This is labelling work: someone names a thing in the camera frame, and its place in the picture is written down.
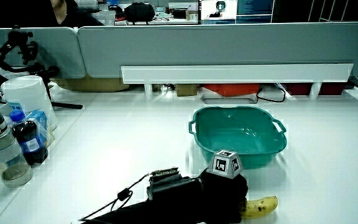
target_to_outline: red box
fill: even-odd
[[[202,84],[201,86],[222,96],[241,96],[259,91],[259,83]]]
[[[309,95],[312,83],[281,83],[290,95]],[[319,95],[342,95],[345,83],[323,83]]]

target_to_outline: ar tag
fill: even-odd
[[[235,178],[244,170],[239,155],[236,152],[220,150],[215,152],[213,160],[209,163],[207,172],[230,179]]]

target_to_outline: black bag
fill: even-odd
[[[142,2],[132,3],[125,8],[124,12],[125,18],[129,22],[150,22],[155,15],[153,6]]]

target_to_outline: blue bottle cap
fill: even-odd
[[[13,122],[21,121],[25,118],[25,114],[22,110],[15,110],[9,114]]]

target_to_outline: tripod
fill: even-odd
[[[14,26],[7,36],[8,41],[0,48],[0,68],[12,73],[29,72],[30,75],[41,77],[47,90],[49,100],[51,100],[48,84],[50,83],[50,78],[55,77],[60,73],[60,69],[57,66],[51,66],[48,69],[45,69],[45,67],[39,63],[34,63],[33,65],[24,68],[12,68],[5,62],[6,54],[18,46],[21,50],[19,53],[23,55],[23,64],[27,65],[29,61],[35,60],[38,54],[38,44],[34,41],[27,44],[29,37],[32,37],[32,33],[21,30],[18,26]],[[6,81],[8,81],[8,79],[0,74],[0,87]],[[83,105],[59,103],[52,100],[51,104],[56,107],[76,110],[80,110],[83,107]]]

